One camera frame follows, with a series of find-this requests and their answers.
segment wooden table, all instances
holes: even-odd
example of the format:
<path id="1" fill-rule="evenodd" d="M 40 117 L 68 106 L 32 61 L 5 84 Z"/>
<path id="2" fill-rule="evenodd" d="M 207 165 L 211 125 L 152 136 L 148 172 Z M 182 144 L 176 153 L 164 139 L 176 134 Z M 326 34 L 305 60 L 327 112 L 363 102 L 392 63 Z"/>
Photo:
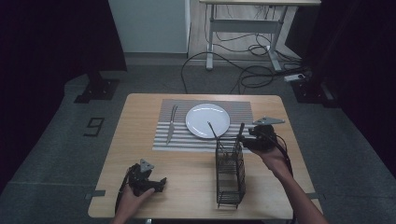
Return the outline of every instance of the wooden table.
<path id="1" fill-rule="evenodd" d="M 285 19 L 288 7 L 319 6 L 320 0 L 200 0 L 200 3 L 211 5 L 210 26 L 209 26 L 209 43 L 207 44 L 207 52 L 213 52 L 213 33 L 253 33 L 253 34 L 274 34 L 271 45 L 267 46 L 267 52 L 271 63 L 276 71 L 282 70 L 277 55 L 275 53 L 276 43 L 279 39 L 282 29 L 283 20 Z M 282 12 L 277 20 L 218 20 L 215 18 L 215 5 L 266 5 L 266 6 L 282 6 Z M 213 54 L 208 53 L 206 56 L 206 69 L 213 69 Z"/>
<path id="2" fill-rule="evenodd" d="M 96 190 L 105 190 L 106 195 L 92 198 L 89 208 L 91 217 L 114 216 L 114 206 L 125 172 L 143 158 L 155 165 L 149 179 L 159 181 L 167 177 L 167 183 L 164 191 L 149 198 L 135 217 L 291 218 L 292 210 L 282 186 L 261 159 L 252 153 L 244 153 L 247 193 L 235 209 L 218 208 L 215 153 L 152 150 L 163 99 L 247 101 L 251 104 L 255 120 L 263 116 L 284 119 L 286 123 L 274 125 L 274 128 L 288 144 L 295 179 L 306 193 L 315 192 L 288 115 L 278 96 L 130 94 L 96 186 Z M 320 209 L 318 200 L 314 203 Z"/>

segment desk frame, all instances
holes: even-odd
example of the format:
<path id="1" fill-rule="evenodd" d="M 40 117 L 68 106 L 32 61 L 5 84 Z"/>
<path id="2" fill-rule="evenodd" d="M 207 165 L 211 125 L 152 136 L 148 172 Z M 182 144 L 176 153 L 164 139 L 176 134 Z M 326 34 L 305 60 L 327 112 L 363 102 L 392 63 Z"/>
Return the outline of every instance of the desk frame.
<path id="1" fill-rule="evenodd" d="M 273 34 L 274 37 L 270 46 L 266 46 L 271 63 L 276 71 L 281 71 L 279 61 L 276 55 L 276 43 L 279 39 L 280 31 L 285 20 L 288 6 L 317 6 L 320 4 L 319 0 L 285 0 L 285 1 L 270 1 L 270 0 L 200 0 L 201 3 L 211 5 L 210 23 L 209 23 L 209 43 L 207 44 L 206 55 L 206 69 L 213 69 L 213 33 L 258 33 L 258 34 Z M 217 20 L 215 18 L 215 5 L 270 5 L 282 6 L 282 12 L 277 21 L 249 21 L 249 20 Z"/>

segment striped placemat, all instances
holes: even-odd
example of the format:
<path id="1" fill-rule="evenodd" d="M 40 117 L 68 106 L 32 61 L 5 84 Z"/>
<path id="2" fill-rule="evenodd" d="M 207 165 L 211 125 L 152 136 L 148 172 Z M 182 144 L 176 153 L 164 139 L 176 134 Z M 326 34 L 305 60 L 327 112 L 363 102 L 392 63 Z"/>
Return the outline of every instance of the striped placemat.
<path id="1" fill-rule="evenodd" d="M 245 123 L 244 136 L 249 136 L 248 128 L 252 125 L 253 115 L 250 102 L 238 101 L 203 101 L 164 99 L 154 137 L 153 150 L 215 152 L 216 140 L 201 138 L 189 131 L 186 115 L 196 105 L 213 104 L 221 106 L 230 116 L 230 128 L 222 137 L 236 137 L 242 122 Z M 177 105 L 174 118 L 175 130 L 171 142 L 166 145 L 172 107 Z"/>

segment black wire basket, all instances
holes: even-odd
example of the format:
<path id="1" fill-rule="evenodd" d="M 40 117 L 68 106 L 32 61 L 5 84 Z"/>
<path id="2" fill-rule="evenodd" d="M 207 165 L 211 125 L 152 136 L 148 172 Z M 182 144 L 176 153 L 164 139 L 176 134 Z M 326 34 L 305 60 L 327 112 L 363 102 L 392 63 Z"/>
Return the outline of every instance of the black wire basket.
<path id="1" fill-rule="evenodd" d="M 238 138 L 217 138 L 216 179 L 218 208 L 238 208 L 246 193 L 244 157 Z"/>

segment white wall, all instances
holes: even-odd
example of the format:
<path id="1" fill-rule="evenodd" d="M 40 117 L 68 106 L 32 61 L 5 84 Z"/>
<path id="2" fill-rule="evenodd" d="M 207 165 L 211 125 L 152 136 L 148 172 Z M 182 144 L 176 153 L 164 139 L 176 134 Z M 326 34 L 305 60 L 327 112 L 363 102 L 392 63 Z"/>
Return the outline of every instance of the white wall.
<path id="1" fill-rule="evenodd" d="M 124 52 L 187 53 L 190 0 L 109 0 Z"/>

